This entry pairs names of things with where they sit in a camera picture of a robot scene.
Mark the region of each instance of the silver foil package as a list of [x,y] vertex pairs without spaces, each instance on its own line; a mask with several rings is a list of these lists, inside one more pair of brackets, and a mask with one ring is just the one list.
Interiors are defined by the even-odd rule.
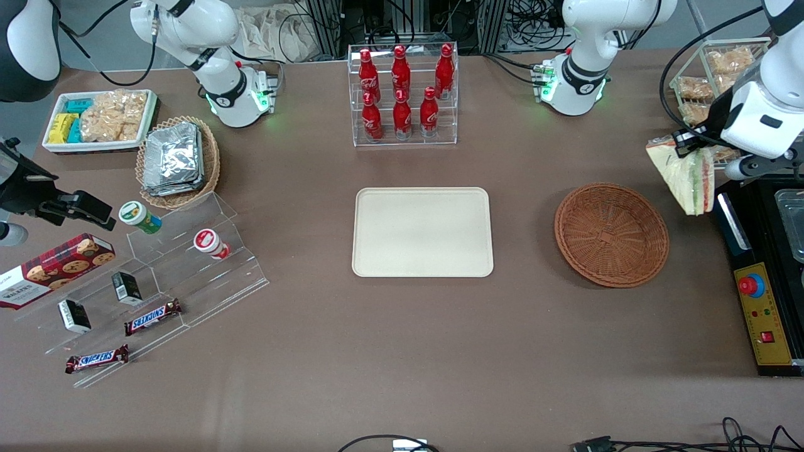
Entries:
[[198,190],[204,185],[201,130],[191,122],[148,134],[142,188],[153,196]]

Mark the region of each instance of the brown wicker basket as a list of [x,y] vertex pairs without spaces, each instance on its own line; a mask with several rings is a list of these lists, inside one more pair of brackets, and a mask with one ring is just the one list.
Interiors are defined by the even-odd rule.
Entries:
[[556,211],[556,240],[581,275],[607,287],[635,287],[667,261],[664,220],[642,195],[613,183],[591,183]]
[[[214,191],[215,185],[218,184],[218,178],[220,177],[220,154],[218,152],[218,143],[215,141],[215,137],[212,136],[212,132],[209,130],[208,125],[204,124],[204,122],[197,117],[180,116],[172,117],[167,121],[161,122],[157,124],[154,129],[165,129],[166,127],[177,125],[182,121],[192,122],[201,129],[203,169],[204,174],[207,177],[207,183],[201,188],[201,190],[186,191],[184,193],[177,193],[176,195],[168,196],[151,196],[147,191],[140,190],[140,195],[142,198],[148,204],[157,208],[165,208],[168,210],[180,208],[184,204],[191,203],[192,201],[195,201],[196,199],[206,195],[210,191]],[[143,142],[140,144],[140,149],[137,151],[137,167],[134,170],[135,174],[137,175],[137,181],[139,181],[140,185],[142,185],[142,174],[145,171],[145,152],[146,144]]]

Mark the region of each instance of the brown table surface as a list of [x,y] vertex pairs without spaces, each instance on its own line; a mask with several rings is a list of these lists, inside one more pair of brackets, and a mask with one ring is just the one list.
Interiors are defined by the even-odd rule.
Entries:
[[[583,117],[461,58],[459,143],[418,150],[355,150],[343,62],[288,66],[277,112],[247,129],[212,116],[190,71],[154,71],[142,87],[162,100],[160,119],[195,115],[213,129],[218,192],[271,284],[87,390],[72,388],[62,356],[41,353],[35,327],[3,311],[0,449],[314,452],[386,433],[444,452],[555,451],[603,434],[719,440],[723,416],[762,438],[777,423],[804,436],[804,380],[756,377],[720,235],[683,214],[644,151],[673,129],[657,98],[670,54],[622,52]],[[108,88],[67,71],[57,89]],[[134,154],[36,159],[63,190],[138,198]],[[556,247],[559,202],[600,181],[641,192],[667,222],[667,265],[644,286],[595,286]],[[494,272],[355,276],[355,194],[439,186],[488,191]],[[19,221],[31,239],[2,250],[0,271],[83,231],[124,249],[131,231]]]

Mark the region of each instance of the red bottle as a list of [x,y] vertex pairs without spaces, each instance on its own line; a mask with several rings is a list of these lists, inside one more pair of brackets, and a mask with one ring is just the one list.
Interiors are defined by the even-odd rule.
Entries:
[[374,97],[374,102],[379,102],[379,75],[377,67],[371,62],[371,52],[367,49],[360,49],[360,88],[363,92],[369,92]]
[[368,142],[377,143],[383,138],[383,122],[370,92],[363,93],[363,127],[366,129]]
[[438,131],[438,102],[436,102],[436,89],[432,86],[425,88],[425,100],[421,102],[420,123],[421,136],[433,138]]
[[391,80],[394,85],[394,92],[403,89],[410,98],[410,65],[405,59],[404,46],[394,47],[394,64],[391,66]]
[[452,60],[452,44],[441,46],[441,58],[436,64],[436,97],[447,101],[452,98],[452,82],[455,63]]
[[394,104],[394,133],[401,142],[406,142],[413,135],[411,126],[410,105],[408,105],[408,94],[403,89],[395,92],[396,104]]

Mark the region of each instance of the green-lidded container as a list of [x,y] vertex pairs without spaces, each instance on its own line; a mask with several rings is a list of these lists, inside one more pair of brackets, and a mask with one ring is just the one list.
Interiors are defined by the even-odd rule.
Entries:
[[123,223],[140,228],[146,234],[153,234],[162,227],[162,219],[148,212],[148,209],[138,201],[123,204],[118,216]]

